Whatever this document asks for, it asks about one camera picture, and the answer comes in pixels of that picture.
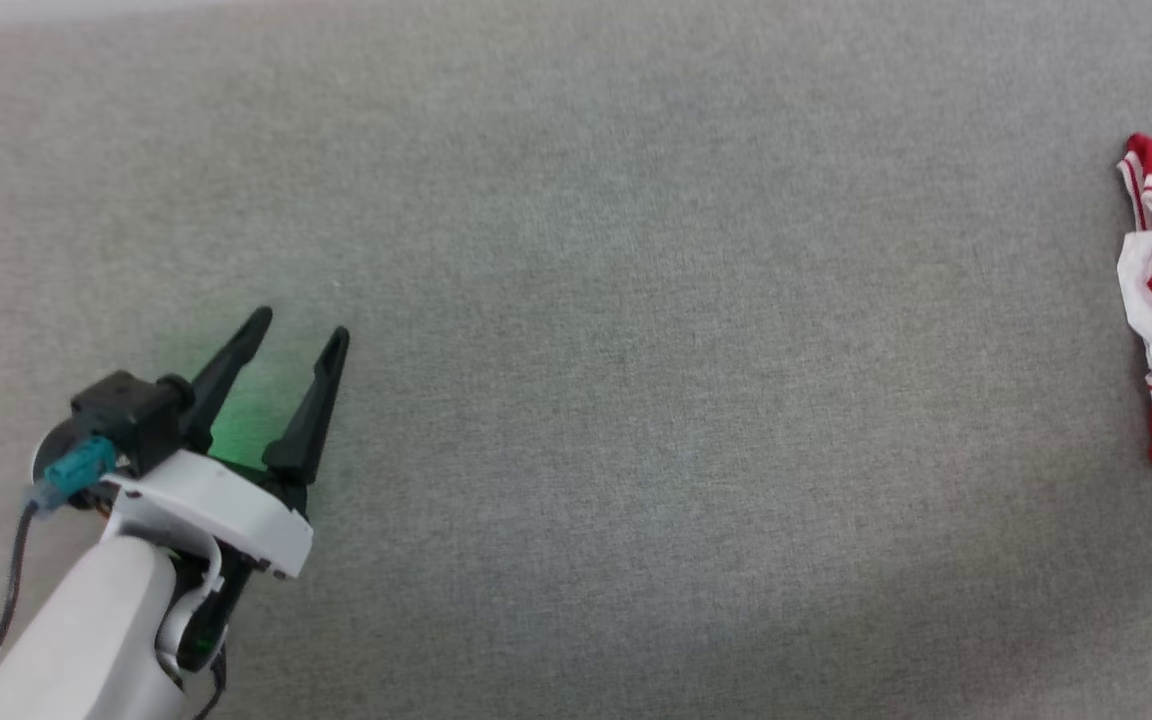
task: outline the black cable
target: black cable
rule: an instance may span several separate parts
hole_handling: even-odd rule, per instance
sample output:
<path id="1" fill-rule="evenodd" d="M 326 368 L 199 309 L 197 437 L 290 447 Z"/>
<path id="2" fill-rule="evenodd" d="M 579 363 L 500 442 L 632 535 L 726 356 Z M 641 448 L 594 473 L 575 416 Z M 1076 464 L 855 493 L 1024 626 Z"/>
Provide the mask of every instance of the black cable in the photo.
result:
<path id="1" fill-rule="evenodd" d="M 215 660 L 211 661 L 211 680 L 215 683 L 215 692 L 211 694 L 211 700 L 207 702 L 207 705 L 202 706 L 194 720 L 204 720 L 212 710 L 215 710 L 217 703 L 220 702 L 220 694 L 225 692 L 225 683 L 228 682 L 228 670 L 225 669 L 225 647 L 227 646 L 220 646 L 220 652 L 215 653 Z"/>
<path id="2" fill-rule="evenodd" d="M 29 537 L 29 523 L 38 513 L 38 503 L 29 502 L 24 510 L 20 513 L 17 523 L 17 537 L 12 543 L 12 564 L 8 569 L 8 593 L 3 599 L 3 615 L 0 616 L 0 650 L 3 642 L 8 639 L 8 630 L 12 629 L 12 620 L 15 616 L 15 602 L 20 597 L 20 571 L 24 566 L 24 541 Z"/>

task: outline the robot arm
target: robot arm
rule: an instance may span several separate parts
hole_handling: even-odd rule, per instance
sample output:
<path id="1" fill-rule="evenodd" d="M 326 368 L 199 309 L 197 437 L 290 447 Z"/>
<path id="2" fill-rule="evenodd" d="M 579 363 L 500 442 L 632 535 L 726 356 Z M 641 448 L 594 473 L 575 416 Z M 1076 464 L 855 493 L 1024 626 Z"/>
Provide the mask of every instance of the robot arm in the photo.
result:
<path id="1" fill-rule="evenodd" d="M 192 382 L 118 372 L 93 384 L 44 439 L 35 461 L 48 491 L 35 493 L 41 511 L 67 501 L 108 510 L 109 521 L 1 662 L 0 720 L 175 720 L 185 685 L 215 668 L 251 575 L 297 577 L 314 539 L 306 487 L 344 365 L 344 328 L 324 347 L 264 469 L 206 455 L 212 420 L 271 316 L 257 309 Z M 70 495 L 73 477 L 91 468 Z"/>

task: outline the gray fabric surface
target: gray fabric surface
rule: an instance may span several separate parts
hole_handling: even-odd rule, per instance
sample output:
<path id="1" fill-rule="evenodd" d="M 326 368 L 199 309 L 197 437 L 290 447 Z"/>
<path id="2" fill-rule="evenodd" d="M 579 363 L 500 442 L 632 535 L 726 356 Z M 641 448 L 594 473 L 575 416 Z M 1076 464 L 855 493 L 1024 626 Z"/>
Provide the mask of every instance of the gray fabric surface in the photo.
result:
<path id="1" fill-rule="evenodd" d="M 1152 717 L 1152 3 L 969 5 L 0 29 L 0 594 L 69 393 L 268 302 L 223 454 L 355 347 L 219 719 Z"/>

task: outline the gray carpet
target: gray carpet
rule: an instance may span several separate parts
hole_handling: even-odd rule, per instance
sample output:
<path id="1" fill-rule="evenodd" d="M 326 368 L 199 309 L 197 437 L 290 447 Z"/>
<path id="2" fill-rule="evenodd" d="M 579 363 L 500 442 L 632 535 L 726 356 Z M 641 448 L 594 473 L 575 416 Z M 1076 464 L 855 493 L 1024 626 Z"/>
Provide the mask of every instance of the gray carpet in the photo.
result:
<path id="1" fill-rule="evenodd" d="M 0 594 L 70 393 L 271 304 L 220 454 L 355 346 L 218 719 L 1152 717 L 1152 3 L 978 5 L 0 28 Z"/>

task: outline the teal connector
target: teal connector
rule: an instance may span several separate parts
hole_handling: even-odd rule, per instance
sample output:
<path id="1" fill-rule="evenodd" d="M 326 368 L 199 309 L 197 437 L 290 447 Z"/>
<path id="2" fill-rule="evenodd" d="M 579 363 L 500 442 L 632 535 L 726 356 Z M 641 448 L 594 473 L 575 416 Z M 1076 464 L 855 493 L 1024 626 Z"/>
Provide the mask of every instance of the teal connector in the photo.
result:
<path id="1" fill-rule="evenodd" d="M 41 482 L 29 488 L 26 502 L 38 505 L 37 518 L 46 518 L 69 497 L 91 487 L 101 475 L 118 469 L 118 450 L 109 439 L 91 437 L 41 471 Z"/>

